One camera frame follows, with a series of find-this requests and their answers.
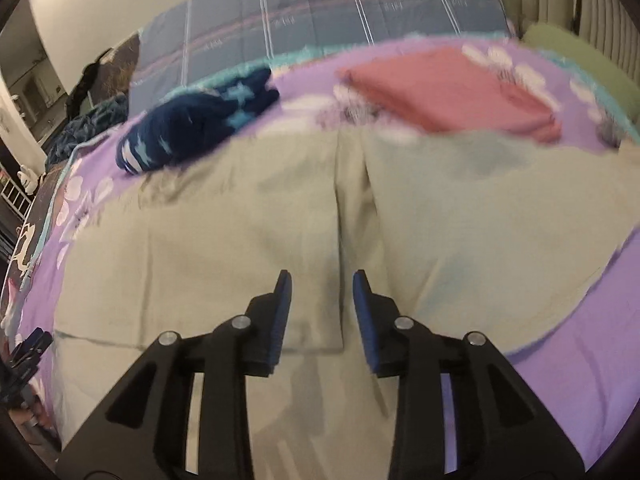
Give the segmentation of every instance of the ceiling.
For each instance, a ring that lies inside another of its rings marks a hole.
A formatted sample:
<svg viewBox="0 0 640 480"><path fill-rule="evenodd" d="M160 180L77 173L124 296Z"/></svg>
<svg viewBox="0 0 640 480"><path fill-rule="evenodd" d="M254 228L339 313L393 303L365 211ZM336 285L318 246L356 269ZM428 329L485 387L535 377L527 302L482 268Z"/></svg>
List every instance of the ceiling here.
<svg viewBox="0 0 640 480"><path fill-rule="evenodd" d="M7 86L45 55L29 1L20 0L0 32L0 70Z"/></svg>

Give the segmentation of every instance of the blue star-patterned fabric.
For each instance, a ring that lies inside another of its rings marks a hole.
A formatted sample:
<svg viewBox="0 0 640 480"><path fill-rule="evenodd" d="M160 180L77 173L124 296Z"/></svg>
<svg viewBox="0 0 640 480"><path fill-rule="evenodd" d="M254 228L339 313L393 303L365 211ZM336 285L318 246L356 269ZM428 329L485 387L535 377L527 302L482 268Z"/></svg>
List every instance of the blue star-patterned fabric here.
<svg viewBox="0 0 640 480"><path fill-rule="evenodd" d="M122 137L116 163L138 174L174 166L215 149L279 98L269 68L207 92L182 94L151 110Z"/></svg>

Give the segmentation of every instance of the blue object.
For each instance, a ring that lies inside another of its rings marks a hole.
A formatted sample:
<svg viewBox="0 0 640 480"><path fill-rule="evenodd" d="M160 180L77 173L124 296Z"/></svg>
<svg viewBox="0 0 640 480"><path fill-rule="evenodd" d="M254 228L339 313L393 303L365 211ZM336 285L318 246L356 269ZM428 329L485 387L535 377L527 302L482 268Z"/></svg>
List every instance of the blue object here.
<svg viewBox="0 0 640 480"><path fill-rule="evenodd" d="M279 98L262 68L218 88L189 92L151 110L118 143L116 163L131 174L173 166L210 152Z"/></svg>
<svg viewBox="0 0 640 480"><path fill-rule="evenodd" d="M291 274L286 271L281 272L274 291L279 295L280 302L278 303L276 315L273 319L273 326L271 328L271 344L268 357L268 364L271 367L271 373L273 373L275 367L280 362L284 332L287 327L287 319L289 319L292 290Z"/></svg>
<svg viewBox="0 0 640 480"><path fill-rule="evenodd" d="M353 301L356 306L356 316L358 317L360 338L364 346L364 355L371 372L375 374L380 370L380 343L367 299L369 294L371 294L371 289L366 277L362 272L356 272L353 275Z"/></svg>

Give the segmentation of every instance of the navy blue cloth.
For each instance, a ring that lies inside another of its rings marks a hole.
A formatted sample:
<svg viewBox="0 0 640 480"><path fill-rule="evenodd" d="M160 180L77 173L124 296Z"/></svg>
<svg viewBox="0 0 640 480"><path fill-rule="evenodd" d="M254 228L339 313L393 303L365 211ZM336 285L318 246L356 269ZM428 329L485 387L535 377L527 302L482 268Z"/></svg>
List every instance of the navy blue cloth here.
<svg viewBox="0 0 640 480"><path fill-rule="evenodd" d="M279 98L266 89L261 68L206 92L180 95L151 110L116 149L118 167L131 174L180 164L210 152Z"/></svg>
<svg viewBox="0 0 640 480"><path fill-rule="evenodd" d="M123 123L129 115L129 98L118 94L100 103L89 113L69 121L55 140L45 163L46 170L63 160L67 160L74 148L87 142L116 124Z"/></svg>

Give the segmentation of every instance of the metal screw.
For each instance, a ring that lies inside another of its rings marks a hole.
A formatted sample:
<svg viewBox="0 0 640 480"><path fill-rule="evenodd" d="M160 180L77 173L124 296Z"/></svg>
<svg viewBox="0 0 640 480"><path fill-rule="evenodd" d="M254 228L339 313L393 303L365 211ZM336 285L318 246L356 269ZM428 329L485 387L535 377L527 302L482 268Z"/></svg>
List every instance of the metal screw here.
<svg viewBox="0 0 640 480"><path fill-rule="evenodd" d="M251 319L248 316L236 316L231 320L231 326L238 330L244 330L251 325Z"/></svg>
<svg viewBox="0 0 640 480"><path fill-rule="evenodd" d="M394 325L398 330L409 330L414 327L414 320L410 317L400 316L396 317Z"/></svg>
<svg viewBox="0 0 640 480"><path fill-rule="evenodd" d="M469 341L473 346L482 346L486 343L486 337L481 332L470 332L466 336L466 340Z"/></svg>
<svg viewBox="0 0 640 480"><path fill-rule="evenodd" d="M158 338L158 342L162 346L171 346L176 341L178 341L178 335L177 335L177 333L171 332L171 331L162 332L160 334L160 337Z"/></svg>

